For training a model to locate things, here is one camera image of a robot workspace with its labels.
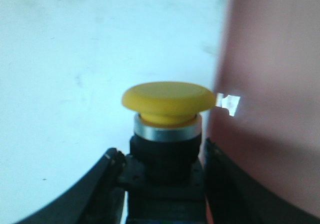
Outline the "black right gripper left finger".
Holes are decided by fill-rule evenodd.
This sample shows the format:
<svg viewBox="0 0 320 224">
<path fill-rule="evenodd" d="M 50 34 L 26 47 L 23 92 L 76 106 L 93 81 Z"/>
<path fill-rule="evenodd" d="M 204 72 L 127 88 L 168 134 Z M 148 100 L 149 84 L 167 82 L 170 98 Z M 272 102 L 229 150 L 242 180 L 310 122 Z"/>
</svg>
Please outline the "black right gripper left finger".
<svg viewBox="0 0 320 224">
<path fill-rule="evenodd" d="M 72 187 L 21 224 L 119 224 L 125 191 L 118 186 L 126 159 L 109 148 Z"/>
</svg>

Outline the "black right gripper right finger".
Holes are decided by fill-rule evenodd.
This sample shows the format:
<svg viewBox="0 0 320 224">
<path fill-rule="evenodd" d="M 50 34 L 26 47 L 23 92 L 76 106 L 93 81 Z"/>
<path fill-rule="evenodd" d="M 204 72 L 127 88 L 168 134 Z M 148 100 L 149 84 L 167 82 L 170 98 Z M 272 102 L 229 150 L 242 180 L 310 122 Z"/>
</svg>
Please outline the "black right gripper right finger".
<svg viewBox="0 0 320 224">
<path fill-rule="evenodd" d="M 206 217 L 210 224 L 318 224 L 320 219 L 267 190 L 214 142 L 203 146 Z"/>
</svg>

